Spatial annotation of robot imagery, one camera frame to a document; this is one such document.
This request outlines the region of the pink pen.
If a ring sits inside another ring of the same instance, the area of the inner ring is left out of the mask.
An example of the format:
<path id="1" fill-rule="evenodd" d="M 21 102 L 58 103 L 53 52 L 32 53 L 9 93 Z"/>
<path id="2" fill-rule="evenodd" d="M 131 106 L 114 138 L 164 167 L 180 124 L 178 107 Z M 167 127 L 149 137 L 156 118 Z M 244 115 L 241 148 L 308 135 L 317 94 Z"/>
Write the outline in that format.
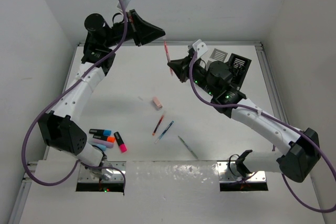
<path id="1" fill-rule="evenodd" d="M 166 59 L 167 59 L 167 62 L 169 63 L 171 60 L 170 60 L 170 55 L 169 55 L 169 50 L 168 50 L 168 47 L 167 47 L 167 43 L 166 43 L 166 41 L 164 41 L 163 43 L 164 43 L 164 50 L 165 50 Z M 171 68 L 170 68 L 170 74 L 171 74 L 171 76 L 173 76 L 173 70 Z"/>

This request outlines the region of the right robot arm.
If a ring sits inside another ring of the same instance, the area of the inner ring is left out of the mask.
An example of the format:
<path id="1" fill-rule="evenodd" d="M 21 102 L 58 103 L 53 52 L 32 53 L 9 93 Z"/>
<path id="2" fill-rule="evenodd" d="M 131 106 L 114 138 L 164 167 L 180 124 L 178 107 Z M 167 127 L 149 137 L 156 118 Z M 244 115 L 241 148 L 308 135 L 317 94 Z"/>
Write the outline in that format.
<path id="1" fill-rule="evenodd" d="M 251 60 L 232 55 L 227 62 L 213 61 L 207 68 L 200 65 L 201 61 L 199 57 L 187 56 L 172 60 L 167 65 L 182 83 L 189 80 L 193 89 L 199 86 L 211 95 L 207 105 L 251 128 L 278 150 L 273 157 L 252 150 L 244 151 L 235 160 L 238 175 L 246 177 L 264 170 L 282 173 L 294 182 L 303 182 L 321 158 L 317 132 L 311 128 L 302 131 L 286 125 L 255 105 L 239 90 Z"/>

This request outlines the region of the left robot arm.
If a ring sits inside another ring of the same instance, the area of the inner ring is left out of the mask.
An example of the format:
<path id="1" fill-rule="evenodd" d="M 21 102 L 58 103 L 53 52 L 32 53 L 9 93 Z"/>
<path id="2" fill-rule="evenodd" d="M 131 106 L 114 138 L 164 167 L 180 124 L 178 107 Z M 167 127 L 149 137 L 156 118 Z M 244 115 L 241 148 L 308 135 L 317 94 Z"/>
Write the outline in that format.
<path id="1" fill-rule="evenodd" d="M 116 54 L 111 47 L 128 40 L 137 46 L 146 45 L 165 36 L 165 31 L 142 19 L 133 9 L 126 13 L 124 21 L 112 26 L 98 13 L 89 15 L 84 26 L 88 34 L 75 79 L 67 94 L 44 113 L 38 125 L 48 146 L 97 167 L 103 153 L 87 142 L 78 123 L 90 96 L 112 67 Z"/>

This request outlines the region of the green pen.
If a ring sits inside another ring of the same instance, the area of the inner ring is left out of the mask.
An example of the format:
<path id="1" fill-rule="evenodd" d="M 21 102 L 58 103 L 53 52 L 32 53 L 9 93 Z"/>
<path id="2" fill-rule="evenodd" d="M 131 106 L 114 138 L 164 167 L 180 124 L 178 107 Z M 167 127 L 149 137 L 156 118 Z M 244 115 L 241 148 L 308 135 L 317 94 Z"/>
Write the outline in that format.
<path id="1" fill-rule="evenodd" d="M 180 137 L 177 136 L 180 142 L 187 148 L 187 150 L 192 154 L 192 156 L 196 159 L 199 160 L 198 156 L 192 151 L 192 149 L 187 145 L 187 143 Z"/>

